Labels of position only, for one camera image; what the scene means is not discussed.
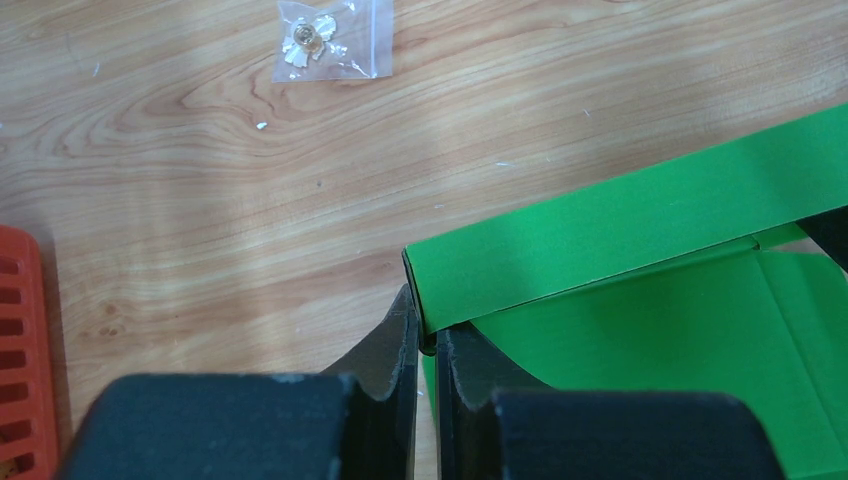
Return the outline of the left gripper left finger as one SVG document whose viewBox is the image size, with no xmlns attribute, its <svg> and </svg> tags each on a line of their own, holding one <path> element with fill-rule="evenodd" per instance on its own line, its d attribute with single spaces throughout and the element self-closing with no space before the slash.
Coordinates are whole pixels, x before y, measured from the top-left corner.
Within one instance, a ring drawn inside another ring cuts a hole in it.
<svg viewBox="0 0 848 480">
<path fill-rule="evenodd" d="M 409 479 L 419 321 L 408 287 L 318 373 L 133 374 L 91 405 L 60 479 Z"/>
</svg>

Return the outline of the green paper box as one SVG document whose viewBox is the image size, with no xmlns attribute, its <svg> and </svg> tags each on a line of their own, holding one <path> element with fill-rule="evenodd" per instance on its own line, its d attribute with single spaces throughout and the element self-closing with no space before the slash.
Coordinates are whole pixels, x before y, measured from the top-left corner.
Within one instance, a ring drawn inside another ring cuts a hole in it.
<svg viewBox="0 0 848 480">
<path fill-rule="evenodd" d="M 542 382 L 749 406 L 792 479 L 847 475 L 847 281 L 792 252 L 847 203 L 847 109 L 407 246 L 427 333 L 470 323 Z"/>
</svg>

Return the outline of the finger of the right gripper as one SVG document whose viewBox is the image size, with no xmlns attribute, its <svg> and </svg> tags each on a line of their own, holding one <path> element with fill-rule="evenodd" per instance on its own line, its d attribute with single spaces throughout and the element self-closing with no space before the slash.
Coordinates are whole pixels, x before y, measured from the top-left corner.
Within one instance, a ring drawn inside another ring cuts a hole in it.
<svg viewBox="0 0 848 480">
<path fill-rule="evenodd" d="M 800 219 L 796 224 L 844 272 L 848 267 L 848 210 L 846 206 Z"/>
</svg>

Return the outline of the small clear plastic piece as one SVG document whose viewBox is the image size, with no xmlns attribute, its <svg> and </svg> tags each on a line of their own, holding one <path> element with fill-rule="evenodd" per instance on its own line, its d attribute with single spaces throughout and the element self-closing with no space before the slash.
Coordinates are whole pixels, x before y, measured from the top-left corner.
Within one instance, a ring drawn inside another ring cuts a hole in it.
<svg viewBox="0 0 848 480">
<path fill-rule="evenodd" d="M 280 36 L 274 83 L 366 80 L 393 74 L 394 3 L 277 3 Z"/>
</svg>

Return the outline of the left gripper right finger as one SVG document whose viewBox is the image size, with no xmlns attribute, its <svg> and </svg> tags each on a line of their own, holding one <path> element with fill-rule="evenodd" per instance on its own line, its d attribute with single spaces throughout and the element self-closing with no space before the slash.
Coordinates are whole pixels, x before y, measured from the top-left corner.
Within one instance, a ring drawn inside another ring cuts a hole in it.
<svg viewBox="0 0 848 480">
<path fill-rule="evenodd" d="M 720 393 L 558 390 L 478 329 L 435 340 L 443 479 L 781 479 L 750 409 Z"/>
</svg>

